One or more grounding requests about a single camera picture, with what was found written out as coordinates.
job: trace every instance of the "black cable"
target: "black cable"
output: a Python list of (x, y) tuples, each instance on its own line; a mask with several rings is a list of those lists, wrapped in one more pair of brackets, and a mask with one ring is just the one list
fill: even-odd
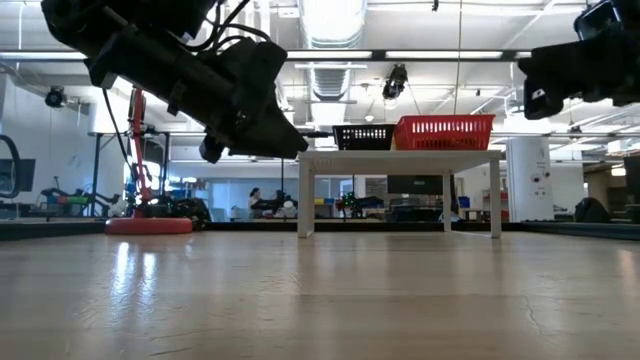
[(118, 144), (120, 144), (120, 151), (122, 151), (122, 156), (124, 156), (124, 163), (129, 167), (129, 171), (131, 171), (131, 178), (134, 178), (133, 167), (129, 164), (129, 160), (127, 158), (127, 150), (124, 148), (124, 142), (122, 142), (122, 138), (120, 137), (120, 131), (118, 130), (118, 124), (116, 123), (116, 117), (113, 116), (113, 110), (111, 110), (111, 102), (109, 101), (109, 94), (106, 89), (102, 89), (102, 95), (104, 96), (104, 101), (107, 104), (107, 110), (109, 111), (109, 116), (111, 117), (111, 122), (113, 123), (113, 128), (116, 131), (116, 138), (118, 139)]
[(248, 33), (251, 33), (253, 35), (259, 36), (259, 37), (263, 38), (265, 41), (271, 41), (271, 37), (267, 33), (265, 33), (262, 30), (254, 29), (254, 28), (252, 28), (250, 26), (247, 26), (247, 25), (229, 24), (229, 25), (227, 25), (227, 28), (240, 29), (240, 30), (246, 31)]
[(211, 50), (216, 51), (216, 50), (222, 48), (222, 45), (224, 45), (224, 44), (226, 44), (226, 43), (228, 43), (230, 41), (233, 41), (233, 40), (244, 40), (244, 39), (245, 39), (245, 37), (241, 36), (241, 35), (229, 36), (229, 37), (224, 38), (224, 40), (220, 41), (216, 46), (212, 47)]
[(213, 22), (211, 22), (209, 19), (207, 19), (207, 17), (205, 16), (205, 19), (208, 23), (210, 23), (213, 26), (213, 29), (211, 30), (211, 35), (209, 35), (209, 38), (207, 40), (205, 40), (205, 42), (203, 42), (200, 45), (187, 45), (187, 44), (183, 44), (182, 46), (192, 52), (200, 52), (203, 50), (206, 50), (209, 46), (211, 46), (211, 44), (215, 44), (217, 42), (218, 39), (218, 28), (220, 27), (220, 8), (222, 7), (222, 2), (219, 2), (216, 4), (216, 18), (214, 19)]
[(224, 31), (227, 29), (227, 27), (229, 27), (229, 24), (231, 24), (233, 19), (235, 19), (236, 16), (240, 14), (240, 11), (242, 11), (242, 9), (244, 9), (244, 7), (247, 6), (247, 4), (250, 2), (251, 0), (242, 0), (242, 2), (238, 4), (238, 6), (236, 6), (235, 9), (233, 9), (231, 14), (229, 14), (229, 16), (222, 23), (222, 25), (220, 25), (220, 28), (218, 29), (218, 34), (216, 36), (216, 40), (220, 39), (220, 37), (222, 36), (222, 34), (224, 34)]

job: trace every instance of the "black plastic basket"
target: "black plastic basket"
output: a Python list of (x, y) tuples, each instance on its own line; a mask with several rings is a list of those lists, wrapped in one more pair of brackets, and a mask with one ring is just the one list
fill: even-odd
[(340, 125), (333, 127), (333, 137), (340, 150), (391, 149), (395, 125)]

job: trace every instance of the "air duct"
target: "air duct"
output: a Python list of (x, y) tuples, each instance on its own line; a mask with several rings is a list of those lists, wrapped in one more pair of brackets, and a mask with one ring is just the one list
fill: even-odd
[[(305, 46), (309, 49), (353, 49), (360, 45), (367, 0), (298, 0)], [(311, 114), (319, 125), (341, 123), (345, 104), (336, 104), (349, 90), (350, 69), (310, 69), (311, 99), (333, 102), (312, 104)]]

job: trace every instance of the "red circular base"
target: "red circular base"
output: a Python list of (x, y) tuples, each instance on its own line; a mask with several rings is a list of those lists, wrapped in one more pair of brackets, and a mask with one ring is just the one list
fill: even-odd
[(163, 235), (193, 232), (191, 220), (185, 218), (118, 218), (109, 219), (108, 235)]

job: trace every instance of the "red basket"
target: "red basket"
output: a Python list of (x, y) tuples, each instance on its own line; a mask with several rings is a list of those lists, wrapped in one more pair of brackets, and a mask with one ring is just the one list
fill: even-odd
[(495, 115), (403, 116), (397, 150), (487, 150)]

